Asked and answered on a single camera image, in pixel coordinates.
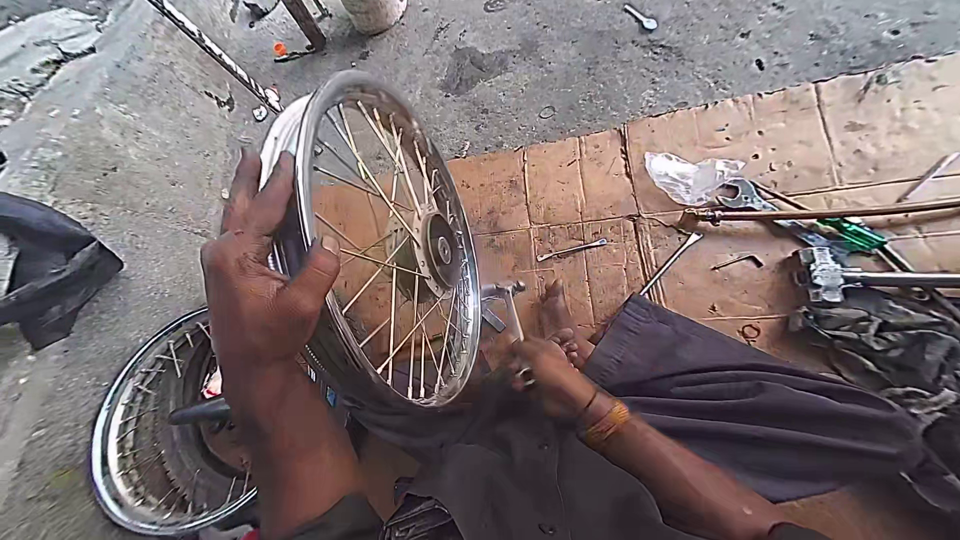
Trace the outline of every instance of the bracelet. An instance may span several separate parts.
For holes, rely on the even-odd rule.
[[[620,400],[613,400],[613,406],[600,420],[594,422],[584,433],[584,442],[594,450],[601,450],[611,435],[620,431],[630,421],[630,409]]]

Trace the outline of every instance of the wrench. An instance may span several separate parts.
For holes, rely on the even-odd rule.
[[[779,210],[773,203],[763,200],[759,193],[756,192],[754,185],[746,179],[734,178],[724,185],[736,189],[736,195],[733,197],[717,195],[717,201],[728,209]],[[779,219],[774,221],[774,223],[787,229],[794,236],[797,236],[800,240],[803,240],[813,247],[830,248],[841,256],[847,253],[837,242],[829,240],[822,234],[811,231],[806,225],[796,219]]]
[[[553,253],[547,253],[547,254],[544,254],[544,255],[537,255],[537,262],[544,262],[545,260],[547,260],[547,259],[549,259],[549,258],[557,257],[557,256],[560,256],[560,255],[566,255],[566,254],[568,254],[568,253],[576,253],[576,252],[578,252],[578,251],[588,250],[588,249],[590,249],[590,248],[595,248],[595,247],[599,247],[599,246],[606,246],[606,245],[607,245],[607,238],[600,238],[599,240],[597,240],[597,241],[595,241],[595,242],[590,242],[589,244],[584,244],[584,245],[582,245],[582,246],[574,246],[574,247],[572,247],[572,248],[566,248],[565,250],[555,251],[555,252],[553,252]]]
[[[683,255],[686,250],[690,249],[693,246],[693,244],[697,243],[703,237],[704,236],[700,233],[691,233],[690,236],[686,238],[686,242],[684,242],[684,245],[680,246],[680,248],[678,248],[677,251],[673,252],[673,255],[671,255],[670,258],[667,259],[666,262],[663,264],[663,266],[661,266],[657,270],[657,272],[654,274],[654,277],[650,278],[650,281],[647,282],[647,284],[643,285],[643,288],[641,288],[639,292],[640,296],[643,296],[648,292],[650,292],[650,289],[653,288],[654,284],[658,282],[660,278],[663,277],[663,274],[666,274],[666,271],[669,270],[671,266],[673,266],[673,263],[677,262],[677,259],[680,258],[680,256]]]

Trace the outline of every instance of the chrome wheel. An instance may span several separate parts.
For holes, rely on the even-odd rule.
[[[443,156],[407,103],[359,71],[277,117],[261,187],[283,150],[296,157],[297,200],[271,264],[296,275],[318,233],[337,236],[342,252],[307,360],[367,405],[449,404],[476,358],[480,298]]]
[[[133,355],[93,428],[90,474],[109,518],[140,534],[209,527],[256,497],[236,433],[170,426],[174,409],[203,399],[215,373],[206,308],[182,316]]]

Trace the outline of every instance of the metal rod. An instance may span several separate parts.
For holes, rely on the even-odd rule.
[[[670,258],[667,259],[666,262],[663,264],[663,266],[661,266],[660,269],[657,270],[657,273],[654,274],[654,277],[650,278],[650,281],[647,282],[647,284],[643,285],[643,288],[640,289],[640,296],[647,294],[650,291],[650,289],[653,288],[654,284],[658,282],[660,278],[663,277],[663,274],[666,274],[666,271],[669,270],[671,266],[673,266],[673,263],[677,262],[677,259],[680,258],[680,256],[683,255],[686,250],[690,249],[690,247],[693,246],[693,244],[697,243],[697,241],[703,237],[704,236],[700,233],[692,233],[686,239],[686,242],[684,242],[684,245],[680,246],[680,248],[677,249],[677,251],[673,252],[673,255],[671,255]]]
[[[326,36],[324,36],[320,25],[317,24],[317,20],[313,18],[313,13],[307,9],[303,0],[283,0],[283,5],[287,7],[287,12],[290,13],[290,16],[294,17],[294,20],[297,21],[297,26],[300,27],[303,35],[306,36],[306,40],[310,42],[313,50],[324,50],[326,46]]]
[[[919,211],[933,211],[960,208],[960,199],[906,203],[864,209],[826,209],[826,210],[778,210],[778,211],[726,211],[717,209],[686,209],[684,215],[693,216],[697,221],[719,223],[721,221],[767,221],[776,219],[823,219],[828,217],[868,217],[873,215],[893,215]]]
[[[845,282],[889,287],[960,287],[960,274],[844,270]]]
[[[910,188],[904,191],[900,197],[897,197],[896,202],[902,203],[903,201],[909,199],[910,196],[916,193],[916,191],[920,189],[922,185],[926,184],[926,181],[942,173],[944,169],[949,167],[951,163],[957,160],[957,158],[960,158],[960,152],[954,152],[953,154],[940,158],[940,160],[930,167],[930,170],[926,171],[926,173],[920,177],[916,184],[911,185]]]
[[[193,24],[190,19],[170,5],[167,0],[147,0],[150,2],[154,8],[161,15],[167,17],[167,19],[174,23],[174,26],[180,29],[181,32],[187,35],[194,43],[197,44],[205,53],[207,53],[213,60],[219,63],[234,79],[237,80],[244,88],[250,91],[257,99],[259,99],[267,108],[272,110],[274,113],[280,113],[283,111],[283,106],[280,104],[280,96],[276,94],[271,89],[264,88],[259,85],[253,78],[243,70],[237,62],[227,56],[227,53],[223,51],[216,43],[213,42],[209,37],[207,37],[203,32],[197,28],[197,25]]]

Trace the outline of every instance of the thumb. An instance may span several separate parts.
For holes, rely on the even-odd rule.
[[[303,269],[280,292],[278,299],[302,314],[318,313],[339,273],[340,244],[333,236],[324,236],[320,242],[314,242]]]

